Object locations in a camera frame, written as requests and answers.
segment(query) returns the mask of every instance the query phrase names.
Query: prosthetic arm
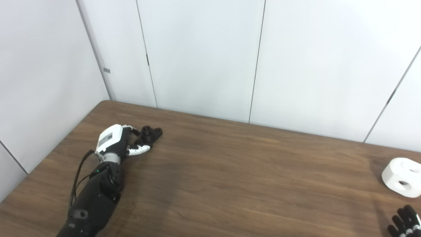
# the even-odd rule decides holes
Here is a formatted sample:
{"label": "prosthetic arm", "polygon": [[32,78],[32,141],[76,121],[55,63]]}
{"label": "prosthetic arm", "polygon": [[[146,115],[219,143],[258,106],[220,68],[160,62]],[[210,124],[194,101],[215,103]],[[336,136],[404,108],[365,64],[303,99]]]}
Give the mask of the prosthetic arm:
{"label": "prosthetic arm", "polygon": [[[134,144],[129,145],[129,135],[138,136]],[[114,212],[121,191],[124,187],[122,162],[127,156],[145,153],[162,135],[160,128],[144,126],[141,131],[129,125],[115,124],[103,131],[95,151],[88,152],[83,161],[92,153],[100,164],[90,173],[89,181],[76,196],[76,182],[71,192],[67,221],[57,237],[94,237],[108,223]]]}

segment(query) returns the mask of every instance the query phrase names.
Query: black robotic finger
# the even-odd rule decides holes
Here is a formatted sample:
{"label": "black robotic finger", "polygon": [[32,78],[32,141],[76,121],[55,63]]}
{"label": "black robotic finger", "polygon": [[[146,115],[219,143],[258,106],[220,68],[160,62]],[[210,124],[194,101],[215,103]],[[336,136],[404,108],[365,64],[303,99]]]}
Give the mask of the black robotic finger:
{"label": "black robotic finger", "polygon": [[414,230],[413,237],[421,237],[421,230],[419,230],[419,229],[415,229],[415,230]]}
{"label": "black robotic finger", "polygon": [[411,218],[407,215],[406,211],[403,208],[399,208],[397,210],[399,217],[402,219],[403,224],[406,228],[412,228],[413,224],[411,222]]}
{"label": "black robotic finger", "polygon": [[387,227],[387,231],[389,231],[390,235],[392,237],[399,237],[399,231],[393,226],[393,225],[389,225]]}
{"label": "black robotic finger", "polygon": [[405,210],[406,216],[410,218],[412,225],[420,225],[418,214],[410,205],[404,206],[403,209]]}
{"label": "black robotic finger", "polygon": [[396,225],[397,230],[399,231],[399,233],[405,233],[405,231],[406,231],[405,225],[403,224],[403,221],[399,218],[399,216],[394,215],[392,217],[392,221]]}

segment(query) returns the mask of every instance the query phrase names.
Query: robotic hand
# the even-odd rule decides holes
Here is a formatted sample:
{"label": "robotic hand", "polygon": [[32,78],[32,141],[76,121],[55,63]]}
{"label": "robotic hand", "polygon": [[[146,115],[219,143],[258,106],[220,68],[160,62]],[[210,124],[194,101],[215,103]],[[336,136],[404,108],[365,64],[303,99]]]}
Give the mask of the robotic hand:
{"label": "robotic hand", "polygon": [[[129,145],[129,135],[138,138]],[[127,156],[145,153],[162,135],[160,128],[144,126],[138,131],[129,125],[115,124],[104,130],[95,151],[89,151],[78,168],[70,194],[67,221],[57,237],[94,237],[108,223],[124,188],[121,163]],[[92,153],[100,164],[90,173],[89,181],[76,197],[76,183],[84,160]]]}
{"label": "robotic hand", "polygon": [[406,205],[399,208],[397,213],[399,216],[392,217],[397,229],[393,225],[387,227],[392,237],[421,237],[421,221],[415,210],[410,205]]}

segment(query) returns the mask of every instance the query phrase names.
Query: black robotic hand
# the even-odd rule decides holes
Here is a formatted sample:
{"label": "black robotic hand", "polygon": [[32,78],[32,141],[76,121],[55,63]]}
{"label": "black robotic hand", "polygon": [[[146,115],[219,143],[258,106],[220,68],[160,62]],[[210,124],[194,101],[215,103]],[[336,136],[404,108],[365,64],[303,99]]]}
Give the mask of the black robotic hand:
{"label": "black robotic hand", "polygon": [[420,219],[415,210],[406,205],[397,210],[399,216],[392,217],[393,223],[396,225],[389,225],[387,230],[392,237],[421,237]]}

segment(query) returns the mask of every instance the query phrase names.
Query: panel seam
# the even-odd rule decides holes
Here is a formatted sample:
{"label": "panel seam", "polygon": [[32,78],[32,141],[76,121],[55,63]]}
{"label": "panel seam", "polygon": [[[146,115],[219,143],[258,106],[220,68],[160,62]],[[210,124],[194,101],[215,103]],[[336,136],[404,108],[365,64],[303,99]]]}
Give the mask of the panel seam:
{"label": "panel seam", "polygon": [[96,52],[96,49],[95,49],[94,44],[93,44],[92,37],[91,37],[91,35],[90,35],[89,31],[88,31],[88,26],[87,26],[85,17],[82,14],[82,10],[81,10],[80,4],[79,4],[79,0],[75,0],[75,1],[76,1],[77,8],[79,10],[80,17],[82,18],[83,26],[85,27],[86,34],[88,35],[89,43],[91,44],[91,48],[92,48],[93,54],[95,56],[96,63],[98,64],[98,68],[99,68],[99,72],[101,73],[102,81],[104,82],[105,89],[107,90],[108,97],[109,97],[110,100],[116,100],[115,98],[113,98],[111,96],[109,85],[107,84],[107,81],[105,80],[105,76],[104,76],[104,72],[103,72],[103,67],[101,66],[101,63],[99,61],[99,55]]}
{"label": "panel seam", "polygon": [[258,65],[258,62],[259,62],[260,42],[262,40],[262,31],[263,31],[263,21],[264,21],[264,12],[265,12],[265,9],[266,9],[266,0],[264,1],[264,5],[263,5],[262,25],[260,27],[259,46],[257,48],[256,69],[254,71],[253,90],[251,92],[250,114],[248,115],[248,123],[250,123],[251,109],[253,107],[254,86],[256,85],[257,65]]}
{"label": "panel seam", "polygon": [[29,175],[29,173],[26,171],[26,169],[21,165],[21,163],[16,159],[16,157],[10,152],[10,150],[4,145],[4,143],[0,140],[0,144],[4,147],[4,149],[9,153],[9,155],[16,161],[16,163],[19,165],[19,167],[25,172],[26,175]]}
{"label": "panel seam", "polygon": [[381,115],[383,114],[383,112],[385,111],[385,109],[387,108],[388,104],[390,103],[390,101],[392,100],[392,97],[395,95],[395,92],[397,91],[397,89],[399,88],[399,86],[401,85],[403,79],[405,78],[406,74],[408,73],[409,69],[411,68],[412,64],[414,63],[415,59],[417,58],[419,52],[421,51],[421,46],[418,48],[418,51],[415,53],[415,56],[412,58],[411,62],[409,63],[408,67],[406,68],[405,72],[403,73],[401,79],[399,80],[398,84],[396,85],[395,89],[393,90],[392,94],[390,95],[389,99],[387,100],[386,104],[384,105],[383,109],[381,110],[380,114],[378,115],[376,121],[374,121],[374,124],[371,126],[371,129],[368,131],[367,136],[365,137],[363,143],[366,143],[368,137],[370,136],[371,132],[373,131],[374,127],[376,126],[377,122],[379,121]]}
{"label": "panel seam", "polygon": [[151,72],[151,66],[149,63],[149,57],[148,57],[148,50],[146,49],[146,41],[145,41],[145,35],[143,34],[143,25],[142,25],[142,19],[140,18],[140,10],[139,10],[139,3],[136,0],[136,7],[137,7],[137,14],[139,16],[139,22],[140,22],[140,30],[142,31],[142,38],[143,38],[143,45],[145,47],[145,53],[146,53],[146,59],[148,62],[148,68],[149,68],[149,75],[151,77],[151,83],[152,83],[152,90],[154,91],[154,98],[155,98],[155,105],[158,108],[158,102],[157,102],[157,96],[155,94],[155,87],[154,87],[154,80],[152,79],[152,72]]}

